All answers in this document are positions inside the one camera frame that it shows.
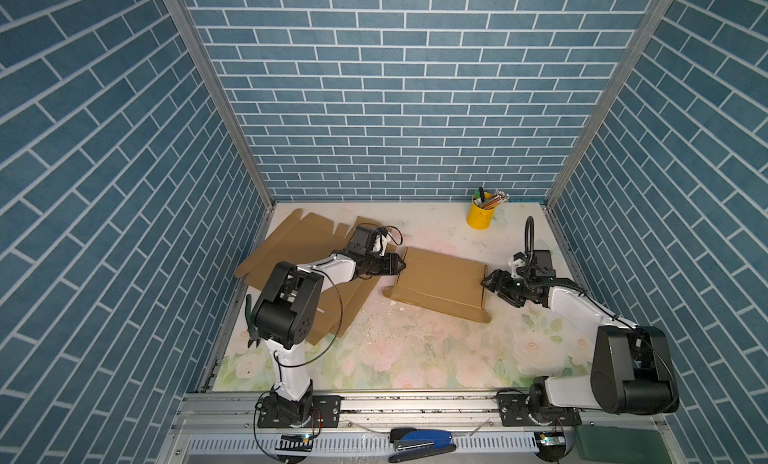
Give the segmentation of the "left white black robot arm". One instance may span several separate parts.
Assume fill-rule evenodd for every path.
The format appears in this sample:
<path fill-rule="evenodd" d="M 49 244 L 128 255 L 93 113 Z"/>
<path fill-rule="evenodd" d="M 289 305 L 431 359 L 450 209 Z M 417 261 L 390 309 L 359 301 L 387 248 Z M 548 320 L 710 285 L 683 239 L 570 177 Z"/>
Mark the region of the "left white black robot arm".
<path fill-rule="evenodd" d="M 389 252 L 394 240 L 392 226 L 364 223 L 357 226 L 346 247 L 311 264 L 278 263 L 257 300 L 245 299 L 247 346 L 264 343 L 277 372 L 272 393 L 280 404 L 308 406 L 312 380 L 304 359 L 304 341 L 315 320 L 321 293 L 363 278 L 396 276 L 405 268 L 403 259 Z"/>

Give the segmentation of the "cardboard box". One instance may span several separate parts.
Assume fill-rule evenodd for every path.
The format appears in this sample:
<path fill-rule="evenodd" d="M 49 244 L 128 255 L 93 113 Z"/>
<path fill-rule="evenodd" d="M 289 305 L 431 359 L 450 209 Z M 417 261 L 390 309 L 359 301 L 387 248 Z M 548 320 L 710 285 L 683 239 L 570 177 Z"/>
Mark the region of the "cardboard box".
<path fill-rule="evenodd" d="M 382 292 L 385 297 L 472 322 L 491 322 L 482 286 L 485 264 L 418 248 L 407 248 L 404 262 L 395 284 Z"/>

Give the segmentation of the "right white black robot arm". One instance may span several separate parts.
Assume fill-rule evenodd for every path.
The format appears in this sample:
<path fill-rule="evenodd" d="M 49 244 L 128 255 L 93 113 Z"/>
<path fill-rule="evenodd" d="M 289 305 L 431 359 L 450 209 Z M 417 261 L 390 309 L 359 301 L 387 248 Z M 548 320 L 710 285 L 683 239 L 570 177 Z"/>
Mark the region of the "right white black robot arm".
<path fill-rule="evenodd" d="M 514 255 L 510 271 L 494 270 L 481 282 L 514 307 L 530 302 L 557 313 L 594 344 L 588 375 L 536 379 L 529 407 L 640 416 L 676 412 L 679 389 L 664 332 L 609 311 L 551 265 L 548 251 L 525 251 Z"/>

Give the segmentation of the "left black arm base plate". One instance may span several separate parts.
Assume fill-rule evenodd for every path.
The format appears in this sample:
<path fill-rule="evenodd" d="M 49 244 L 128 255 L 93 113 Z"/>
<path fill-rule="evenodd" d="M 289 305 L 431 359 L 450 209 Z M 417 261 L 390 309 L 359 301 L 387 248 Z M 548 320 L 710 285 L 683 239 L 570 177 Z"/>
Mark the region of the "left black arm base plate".
<path fill-rule="evenodd" d="M 260 400 L 256 425 L 260 429 L 337 428 L 341 397 L 316 395 L 290 401 L 270 392 Z"/>

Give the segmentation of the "cardboard sheet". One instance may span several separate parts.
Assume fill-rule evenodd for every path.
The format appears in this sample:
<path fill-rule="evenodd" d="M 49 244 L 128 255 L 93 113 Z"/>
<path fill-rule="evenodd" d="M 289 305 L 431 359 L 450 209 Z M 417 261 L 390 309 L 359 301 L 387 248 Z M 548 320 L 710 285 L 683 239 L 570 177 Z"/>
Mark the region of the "cardboard sheet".
<path fill-rule="evenodd" d="M 326 258 L 347 245 L 358 225 L 369 222 L 359 217 L 352 225 L 335 224 L 318 214 L 297 209 L 236 268 L 234 275 L 261 291 L 279 262 L 309 264 Z M 328 289 L 322 292 L 306 341 L 316 345 L 329 333 L 341 337 L 379 281 L 378 277 L 356 279 L 341 284 L 338 291 Z"/>

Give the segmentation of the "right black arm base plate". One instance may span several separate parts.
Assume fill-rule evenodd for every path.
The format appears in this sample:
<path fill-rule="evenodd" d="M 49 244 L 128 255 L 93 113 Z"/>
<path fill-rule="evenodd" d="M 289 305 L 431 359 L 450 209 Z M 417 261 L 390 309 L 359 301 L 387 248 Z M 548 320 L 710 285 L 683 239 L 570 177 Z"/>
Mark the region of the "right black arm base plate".
<path fill-rule="evenodd" d="M 582 423 L 576 409 L 553 406 L 545 398 L 531 398 L 519 390 L 502 390 L 495 400 L 504 427 L 577 426 Z"/>

